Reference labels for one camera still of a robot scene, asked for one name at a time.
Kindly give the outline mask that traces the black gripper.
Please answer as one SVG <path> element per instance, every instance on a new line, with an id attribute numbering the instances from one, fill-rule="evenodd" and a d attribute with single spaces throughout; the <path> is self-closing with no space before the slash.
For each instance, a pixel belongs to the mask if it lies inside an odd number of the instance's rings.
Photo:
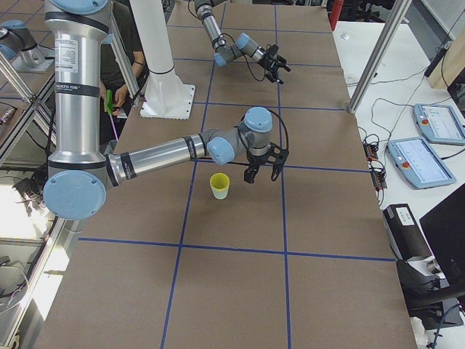
<path id="1" fill-rule="evenodd" d="M 261 148 L 250 147 L 246 151 L 248 159 L 248 168 L 245 169 L 243 180 L 247 183 L 254 183 L 255 177 L 259 172 L 260 166 L 267 164 L 270 157 L 271 144 L 267 144 Z M 281 164 L 273 164 L 270 179 L 275 182 L 282 172 Z"/>
<path id="2" fill-rule="evenodd" d="M 266 48 L 259 64 L 267 71 L 264 76 L 271 83 L 284 84 L 284 81 L 280 79 L 278 70 L 282 68 L 290 72 L 291 68 L 288 66 L 287 60 L 278 55 L 278 50 L 279 47 L 276 44 Z"/>

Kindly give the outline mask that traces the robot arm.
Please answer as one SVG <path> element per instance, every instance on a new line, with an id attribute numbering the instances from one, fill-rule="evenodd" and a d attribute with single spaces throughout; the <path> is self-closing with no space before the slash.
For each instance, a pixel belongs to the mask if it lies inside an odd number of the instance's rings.
<path id="1" fill-rule="evenodd" d="M 194 1 L 195 11 L 191 14 L 198 18 L 205 28 L 211 46 L 214 50 L 214 62 L 219 67 L 224 67 L 229 63 L 243 57 L 248 64 L 247 58 L 253 60 L 263 68 L 263 77 L 257 78 L 250 70 L 256 81 L 267 79 L 271 83 L 283 84 L 284 81 L 279 76 L 279 69 L 287 72 L 291 69 L 287 60 L 278 54 L 277 44 L 267 45 L 266 48 L 260 46 L 247 33 L 241 33 L 237 39 L 230 34 L 220 30 L 213 8 L 224 1 Z"/>
<path id="2" fill-rule="evenodd" d="M 139 94 L 136 56 L 148 81 L 142 115 L 187 119 L 195 87 L 176 75 L 166 20 L 158 1 L 47 1 L 45 20 L 54 34 L 56 148 L 48 158 L 43 198 L 66 220 L 84 220 L 105 202 L 107 189 L 146 172 L 204 156 L 223 165 L 245 154 L 246 182 L 263 164 L 276 179 L 288 149 L 270 140 L 273 111 L 254 107 L 232 129 L 209 129 L 141 151 L 105 155 Z"/>

